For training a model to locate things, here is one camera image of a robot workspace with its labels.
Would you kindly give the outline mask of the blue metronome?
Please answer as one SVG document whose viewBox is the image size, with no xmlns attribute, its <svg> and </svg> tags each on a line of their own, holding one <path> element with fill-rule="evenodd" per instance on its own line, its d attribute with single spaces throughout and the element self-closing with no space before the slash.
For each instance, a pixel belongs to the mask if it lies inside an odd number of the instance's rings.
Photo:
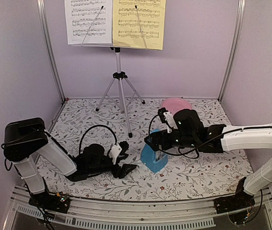
<svg viewBox="0 0 272 230">
<path fill-rule="evenodd" d="M 141 162 L 153 173 L 161 171 L 168 163 L 165 153 L 153 152 L 147 144 L 141 151 Z"/>
</svg>

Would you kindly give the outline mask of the white perforated music stand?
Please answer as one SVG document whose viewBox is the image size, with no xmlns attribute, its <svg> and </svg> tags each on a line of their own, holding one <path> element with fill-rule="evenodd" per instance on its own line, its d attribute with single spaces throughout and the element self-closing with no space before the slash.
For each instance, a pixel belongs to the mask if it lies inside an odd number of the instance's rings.
<svg viewBox="0 0 272 230">
<path fill-rule="evenodd" d="M 129 120 L 129 116 L 128 116 L 128 111 L 127 111 L 127 105 L 126 105 L 126 101 L 125 101 L 125 93 L 124 93 L 124 87 L 123 87 L 123 83 L 126 82 L 130 88 L 133 90 L 133 96 L 137 96 L 138 99 L 141 101 L 141 103 L 145 103 L 144 99 L 139 95 L 139 93 L 137 92 L 137 90 L 133 87 L 133 85 L 131 84 L 131 82 L 129 81 L 127 75 L 125 72 L 122 71 L 121 69 L 121 58 L 120 58 L 120 54 L 121 54 L 121 49 L 125 48 L 125 47 L 119 47 L 119 46 L 114 46 L 113 43 L 111 44 L 86 44 L 86 45 L 73 45 L 73 46 L 105 46 L 105 47 L 109 47 L 111 50 L 114 51 L 115 55 L 116 55 L 116 66 L 117 66 L 117 71 L 113 74 L 113 79 L 111 80 L 110 84 L 108 85 L 103 97 L 107 97 L 108 96 L 108 92 L 110 90 L 110 88 L 112 87 L 112 85 L 114 84 L 114 82 L 118 83 L 118 92 L 119 92 L 119 102 L 120 102 L 120 111 L 121 113 L 125 114 L 126 120 Z"/>
</svg>

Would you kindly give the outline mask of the yellow sheet music page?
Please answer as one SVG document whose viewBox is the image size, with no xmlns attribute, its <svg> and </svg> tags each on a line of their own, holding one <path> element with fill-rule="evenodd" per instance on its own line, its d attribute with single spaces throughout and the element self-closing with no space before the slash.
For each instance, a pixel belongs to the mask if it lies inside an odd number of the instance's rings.
<svg viewBox="0 0 272 230">
<path fill-rule="evenodd" d="M 113 45 L 162 50 L 165 12 L 165 0 L 114 0 Z"/>
</svg>

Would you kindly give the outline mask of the white sheet music page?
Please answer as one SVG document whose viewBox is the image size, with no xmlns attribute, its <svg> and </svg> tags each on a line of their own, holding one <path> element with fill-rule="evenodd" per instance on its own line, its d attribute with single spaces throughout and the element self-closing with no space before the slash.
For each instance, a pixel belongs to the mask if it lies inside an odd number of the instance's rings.
<svg viewBox="0 0 272 230">
<path fill-rule="evenodd" d="M 68 45 L 111 44 L 113 1 L 66 0 Z"/>
</svg>

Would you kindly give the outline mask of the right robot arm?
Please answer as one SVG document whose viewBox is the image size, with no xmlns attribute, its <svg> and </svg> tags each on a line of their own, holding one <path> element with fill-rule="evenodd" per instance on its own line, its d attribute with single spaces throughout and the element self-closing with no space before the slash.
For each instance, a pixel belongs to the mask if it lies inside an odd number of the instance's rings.
<svg viewBox="0 0 272 230">
<path fill-rule="evenodd" d="M 183 109 L 172 115 L 165 108 L 157 116 L 166 130 L 149 132 L 145 143 L 154 151 L 166 152 L 188 148 L 191 152 L 223 153 L 231 150 L 272 149 L 272 123 L 255 126 L 227 126 L 224 124 L 205 127 L 195 110 Z M 253 174 L 241 179 L 230 205 L 242 208 L 260 189 L 272 182 L 272 157 Z"/>
</svg>

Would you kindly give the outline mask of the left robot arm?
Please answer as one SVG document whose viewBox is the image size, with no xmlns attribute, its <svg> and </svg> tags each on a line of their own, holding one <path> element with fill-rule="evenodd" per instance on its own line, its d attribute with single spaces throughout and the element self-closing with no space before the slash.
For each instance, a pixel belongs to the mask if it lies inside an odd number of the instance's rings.
<svg viewBox="0 0 272 230">
<path fill-rule="evenodd" d="M 71 156 L 46 130 L 42 118 L 36 117 L 9 123 L 4 130 L 1 145 L 4 157 L 18 170 L 31 194 L 43 208 L 54 203 L 48 193 L 44 178 L 39 174 L 32 154 L 36 153 L 52 165 L 71 182 L 110 172 L 122 179 L 136 169 L 135 164 L 120 165 L 128 157 L 127 142 L 115 142 L 108 152 L 100 144 L 80 148 L 76 157 Z"/>
</svg>

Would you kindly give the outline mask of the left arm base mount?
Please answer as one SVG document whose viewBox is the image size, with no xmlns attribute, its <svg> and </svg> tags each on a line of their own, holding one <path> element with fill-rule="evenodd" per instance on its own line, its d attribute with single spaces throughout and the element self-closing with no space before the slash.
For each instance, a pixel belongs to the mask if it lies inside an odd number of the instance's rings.
<svg viewBox="0 0 272 230">
<path fill-rule="evenodd" d="M 43 210 L 50 210 L 59 213 L 67 214 L 70 207 L 70 198 L 68 195 L 64 195 L 62 192 L 57 194 L 50 194 L 44 191 L 39 194 L 33 194 L 29 192 L 30 200 L 29 204 L 36 206 Z"/>
</svg>

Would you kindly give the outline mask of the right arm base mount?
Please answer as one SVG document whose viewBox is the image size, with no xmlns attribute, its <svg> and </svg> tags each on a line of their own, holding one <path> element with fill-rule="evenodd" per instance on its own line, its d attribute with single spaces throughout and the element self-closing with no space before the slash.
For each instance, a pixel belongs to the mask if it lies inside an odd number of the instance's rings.
<svg viewBox="0 0 272 230">
<path fill-rule="evenodd" d="M 216 198 L 213 203 L 217 214 L 249 207 L 250 211 L 244 210 L 243 212 L 234 213 L 229 216 L 229 219 L 232 223 L 236 225 L 243 225 L 250 217 L 254 208 L 255 201 L 254 195 L 249 195 L 243 190 L 237 190 L 234 195 Z"/>
</svg>

